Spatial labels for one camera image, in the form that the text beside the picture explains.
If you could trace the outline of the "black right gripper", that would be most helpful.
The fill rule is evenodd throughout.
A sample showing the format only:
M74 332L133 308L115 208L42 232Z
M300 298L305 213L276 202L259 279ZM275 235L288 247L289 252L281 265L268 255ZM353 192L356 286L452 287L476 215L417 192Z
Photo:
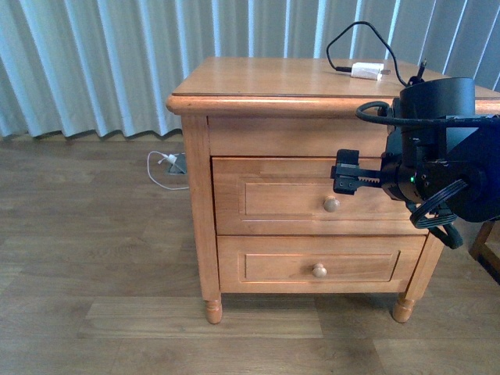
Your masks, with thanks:
M449 205L476 201L487 184L487 150L453 148L445 156L427 157L419 166L405 166L402 155L385 152L381 163L383 189L394 199L423 203L457 180L466 187L447 200ZM381 188L381 173L359 166L359 151L340 149L331 167L333 191L354 195L360 187Z

